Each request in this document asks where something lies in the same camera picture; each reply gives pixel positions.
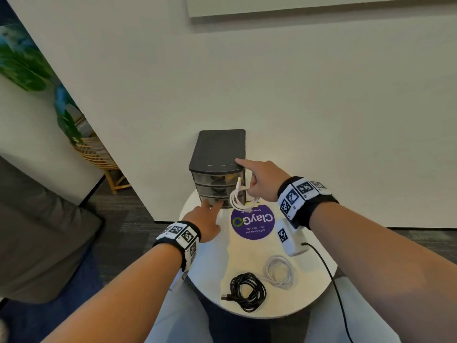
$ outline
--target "hand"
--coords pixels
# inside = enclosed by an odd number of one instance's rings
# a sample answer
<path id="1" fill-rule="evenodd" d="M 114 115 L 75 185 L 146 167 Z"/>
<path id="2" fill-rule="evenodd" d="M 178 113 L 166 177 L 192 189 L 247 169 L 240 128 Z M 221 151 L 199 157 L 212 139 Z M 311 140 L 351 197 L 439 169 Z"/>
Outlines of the hand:
<path id="1" fill-rule="evenodd" d="M 248 194 L 253 197 L 261 197 L 265 201 L 276 202 L 279 187 L 291 177 L 271 161 L 245 159 L 235 159 L 235 161 L 238 165 L 252 171 Z"/>
<path id="2" fill-rule="evenodd" d="M 208 200 L 204 199 L 200 207 L 195 207 L 189 213 L 187 213 L 183 220 L 190 221 L 195 224 L 202 234 L 202 240 L 200 243 L 206 243 L 212 241 L 219 232 L 221 227 L 216 225 L 216 219 L 219 211 L 221 210 L 223 201 L 217 201 L 213 207 L 209 205 Z"/>

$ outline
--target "round purple sticker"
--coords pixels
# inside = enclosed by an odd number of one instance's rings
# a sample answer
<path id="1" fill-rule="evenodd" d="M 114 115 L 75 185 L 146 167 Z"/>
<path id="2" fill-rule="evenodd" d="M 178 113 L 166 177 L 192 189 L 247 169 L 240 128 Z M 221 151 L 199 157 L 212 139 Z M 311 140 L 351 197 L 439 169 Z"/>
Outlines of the round purple sticker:
<path id="1" fill-rule="evenodd" d="M 254 207 L 250 213 L 234 209 L 230 220 L 235 232 L 248 240 L 259 240 L 268 236 L 275 226 L 273 212 L 264 204 Z"/>

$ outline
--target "green recycling logo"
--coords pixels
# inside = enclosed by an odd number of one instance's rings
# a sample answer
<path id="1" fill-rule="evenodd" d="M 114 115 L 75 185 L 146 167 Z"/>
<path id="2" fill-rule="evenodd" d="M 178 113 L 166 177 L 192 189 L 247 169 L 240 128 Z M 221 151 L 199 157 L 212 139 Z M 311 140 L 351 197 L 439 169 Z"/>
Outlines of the green recycling logo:
<path id="1" fill-rule="evenodd" d="M 243 219 L 238 218 L 238 217 L 237 217 L 237 218 L 234 218 L 234 219 L 232 220 L 232 225 L 233 225 L 233 227 L 240 227 L 240 226 L 243 226 Z"/>

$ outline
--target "table top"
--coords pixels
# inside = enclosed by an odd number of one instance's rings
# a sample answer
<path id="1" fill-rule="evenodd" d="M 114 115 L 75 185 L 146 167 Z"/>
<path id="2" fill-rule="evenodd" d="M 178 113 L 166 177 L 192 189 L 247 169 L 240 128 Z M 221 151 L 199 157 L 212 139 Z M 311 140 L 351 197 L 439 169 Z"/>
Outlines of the table top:
<path id="1" fill-rule="evenodd" d="M 181 211 L 180 219 L 198 205 L 200 205 L 200 199 L 195 190 L 187 199 Z M 261 205 L 268 207 L 262 207 L 262 209 L 271 210 L 275 221 L 284 217 L 275 202 L 260 200 L 258 206 Z M 234 314 L 269 319 L 295 313 L 311 304 L 323 293 L 330 283 L 330 277 L 322 261 L 312 249 L 299 256 L 288 257 L 284 253 L 274 228 L 263 238 L 254 240 L 244 238 L 243 233 L 238 234 L 232 227 L 232 212 L 233 209 L 221 209 L 217 219 L 217 223 L 222 228 L 221 233 L 213 241 L 199 245 L 197 257 L 188 274 L 203 295 L 214 304 Z M 259 234 L 266 234 L 269 229 L 266 230 L 259 232 Z M 308 229 L 304 229 L 303 232 L 307 242 L 319 251 L 332 275 L 334 275 L 337 265 L 331 256 L 314 236 L 314 233 Z M 272 255 L 284 256 L 293 265 L 295 281 L 290 289 L 274 288 L 268 282 L 262 281 L 267 291 L 266 300 L 259 309 L 252 313 L 244 312 L 236 302 L 221 300 L 221 295 L 230 293 L 230 281 L 233 277 L 244 272 L 252 272 L 258 276 L 263 275 L 265 263 Z"/>

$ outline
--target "white cable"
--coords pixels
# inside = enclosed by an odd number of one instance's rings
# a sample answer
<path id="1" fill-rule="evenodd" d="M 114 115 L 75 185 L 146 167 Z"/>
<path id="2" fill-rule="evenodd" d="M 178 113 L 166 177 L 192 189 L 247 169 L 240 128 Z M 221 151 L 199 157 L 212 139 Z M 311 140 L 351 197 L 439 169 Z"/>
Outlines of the white cable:
<path id="1" fill-rule="evenodd" d="M 238 177 L 238 181 L 236 183 L 236 188 L 230 193 L 230 204 L 232 207 L 238 211 L 244 212 L 248 211 L 251 212 L 252 208 L 257 204 L 259 201 L 259 197 L 255 197 L 254 201 L 251 202 L 250 205 L 245 206 L 238 200 L 238 193 L 243 190 L 248 190 L 248 187 L 241 186 L 241 177 Z"/>
<path id="2" fill-rule="evenodd" d="M 287 267 L 287 275 L 283 279 L 275 278 L 275 268 L 278 267 L 279 264 L 286 265 Z M 288 259 L 282 257 L 281 255 L 271 256 L 265 264 L 265 276 L 258 278 L 269 282 L 275 288 L 287 290 L 292 286 L 294 281 L 293 266 Z"/>

